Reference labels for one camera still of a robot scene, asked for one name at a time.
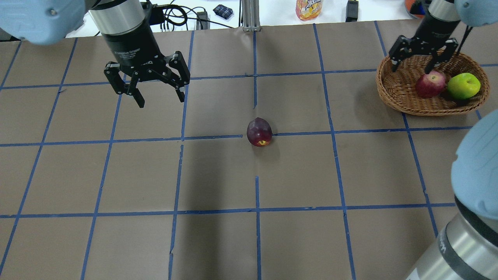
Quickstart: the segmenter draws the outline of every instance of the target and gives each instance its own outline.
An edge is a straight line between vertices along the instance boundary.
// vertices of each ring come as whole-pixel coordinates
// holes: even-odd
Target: green apple
[[[479,92],[481,82],[471,73],[458,74],[448,82],[451,97],[459,100],[469,99]]]

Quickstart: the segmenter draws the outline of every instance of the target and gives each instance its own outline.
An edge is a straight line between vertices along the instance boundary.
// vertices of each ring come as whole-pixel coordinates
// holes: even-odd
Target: red apple
[[[271,134],[270,124],[262,118],[256,118],[248,125],[248,140],[257,147],[270,144]]]
[[[446,79],[443,74],[431,71],[424,74],[415,84],[415,90],[420,97],[431,98],[443,92],[446,86]]]

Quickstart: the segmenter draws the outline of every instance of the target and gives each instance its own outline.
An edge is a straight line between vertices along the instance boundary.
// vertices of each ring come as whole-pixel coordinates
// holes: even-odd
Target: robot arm
[[[399,63],[413,55],[431,55],[425,68],[429,73],[441,62],[447,62],[458,47],[455,38],[450,38],[460,21],[472,27],[492,24],[498,21],[496,0],[421,0],[425,17],[415,35],[407,38],[400,35],[389,51],[392,70]],[[446,47],[439,55],[438,50]]]
[[[0,27],[17,38],[48,45],[81,26],[89,11],[117,61],[105,65],[105,76],[117,94],[133,96],[143,108],[145,100],[136,88],[138,82],[160,80],[169,84],[181,102],[184,87],[190,82],[182,53],[164,56],[150,30],[151,15],[162,15],[160,9],[139,0],[2,0]],[[131,78],[129,84],[122,80],[120,71]]]

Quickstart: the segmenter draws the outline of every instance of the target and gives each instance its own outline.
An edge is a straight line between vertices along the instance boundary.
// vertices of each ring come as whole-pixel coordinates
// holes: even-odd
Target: black connector
[[[206,12],[206,11],[198,12],[195,30],[209,29],[209,21],[208,20],[209,20],[208,12]]]
[[[358,20],[358,1],[348,0],[346,5],[346,22]]]

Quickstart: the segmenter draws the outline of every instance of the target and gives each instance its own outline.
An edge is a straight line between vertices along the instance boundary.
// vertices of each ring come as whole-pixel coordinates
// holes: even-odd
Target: dark blue package
[[[234,10],[230,9],[227,6],[223,6],[221,4],[216,6],[216,8],[214,8],[213,11],[215,12],[215,14],[221,16],[224,19],[228,19],[232,14],[234,14]]]

